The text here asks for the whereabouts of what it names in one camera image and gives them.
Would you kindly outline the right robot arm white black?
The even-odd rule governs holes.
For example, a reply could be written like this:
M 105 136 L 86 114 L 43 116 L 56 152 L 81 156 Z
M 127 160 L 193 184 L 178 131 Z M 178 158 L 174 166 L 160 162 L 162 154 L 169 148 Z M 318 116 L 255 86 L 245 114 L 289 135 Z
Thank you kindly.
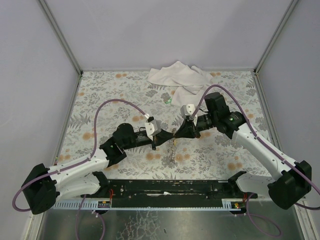
M 248 150 L 269 172 L 270 177 L 247 172 L 233 176 L 244 193 L 270 197 L 280 208 L 287 210 L 311 191 L 312 167 L 285 155 L 259 134 L 238 111 L 231 112 L 225 98 L 218 92 L 204 98 L 207 113 L 195 115 L 194 104 L 181 107 L 184 118 L 175 138 L 199 138 L 205 130 L 216 128 L 229 139 Z

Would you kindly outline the white disc with keyrings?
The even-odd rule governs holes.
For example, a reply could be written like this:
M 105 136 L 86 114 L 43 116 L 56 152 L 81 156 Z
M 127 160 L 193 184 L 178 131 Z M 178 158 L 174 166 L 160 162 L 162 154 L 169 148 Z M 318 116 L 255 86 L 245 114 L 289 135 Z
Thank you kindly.
M 177 139 L 175 137 L 173 137 L 170 141 L 169 141 L 169 147 L 168 147 L 168 154 L 169 154 L 169 159 L 168 159 L 168 163 L 169 164 L 173 164 L 175 162 L 175 155 L 176 155 L 176 150 L 177 150 Z

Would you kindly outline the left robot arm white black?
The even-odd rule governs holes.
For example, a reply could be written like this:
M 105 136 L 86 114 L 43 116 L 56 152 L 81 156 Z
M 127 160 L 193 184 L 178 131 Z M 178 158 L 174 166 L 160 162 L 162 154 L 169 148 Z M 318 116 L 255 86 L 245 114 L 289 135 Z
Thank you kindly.
M 126 158 L 125 150 L 146 145 L 151 145 L 155 150 L 157 146 L 173 138 L 173 133 L 150 122 L 137 132 L 131 124 L 122 123 L 112 136 L 88 157 L 51 167 L 38 164 L 32 168 L 21 186 L 29 210 L 34 215 L 44 213 L 66 194 L 66 191 L 62 190 L 64 186 L 118 164 Z

